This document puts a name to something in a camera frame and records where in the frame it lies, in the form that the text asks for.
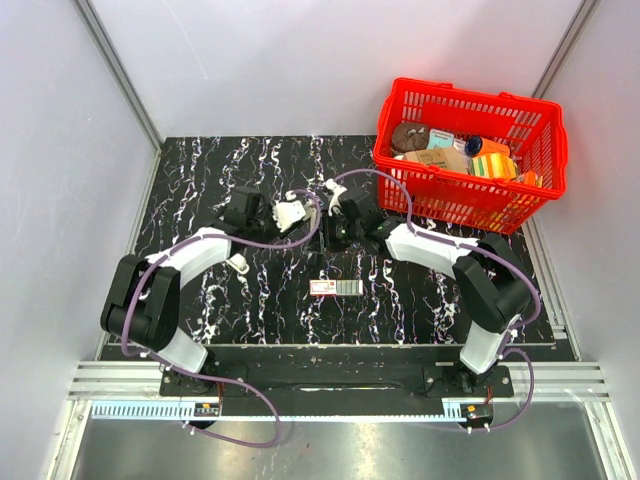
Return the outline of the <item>black grey stapler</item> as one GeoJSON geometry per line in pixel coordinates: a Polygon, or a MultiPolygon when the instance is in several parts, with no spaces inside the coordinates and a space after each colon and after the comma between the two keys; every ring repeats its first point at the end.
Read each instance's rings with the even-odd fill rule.
{"type": "Polygon", "coordinates": [[[313,209],[309,221],[309,229],[318,223],[318,228],[315,230],[312,238],[307,245],[307,252],[310,255],[324,256],[328,253],[328,241],[329,241],[329,214],[326,207],[322,207],[320,210],[313,209]]]}

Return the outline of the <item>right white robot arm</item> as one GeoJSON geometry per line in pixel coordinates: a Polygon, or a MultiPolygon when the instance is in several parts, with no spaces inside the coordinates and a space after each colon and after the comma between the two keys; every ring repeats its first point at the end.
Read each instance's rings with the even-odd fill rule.
{"type": "Polygon", "coordinates": [[[360,246],[456,281],[471,324],[454,380],[463,394],[480,394],[491,382],[489,370],[502,354],[508,329],[534,300],[530,278],[508,242],[497,234],[460,238],[409,226],[401,217],[385,215],[366,191],[334,180],[325,191],[329,205],[313,238],[316,255],[360,246]]]}

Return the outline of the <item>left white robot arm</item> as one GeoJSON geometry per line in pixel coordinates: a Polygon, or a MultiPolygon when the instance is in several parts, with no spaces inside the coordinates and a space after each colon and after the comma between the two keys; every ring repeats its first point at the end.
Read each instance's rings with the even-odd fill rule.
{"type": "Polygon", "coordinates": [[[204,346],[179,327],[181,290],[209,268],[240,254],[231,237],[271,243],[282,236],[263,194],[248,187],[232,190],[229,202],[210,224],[187,239],[146,258],[129,254],[118,263],[100,317],[101,328],[121,336],[183,370],[182,384],[195,395],[211,392],[217,381],[204,346]]]}

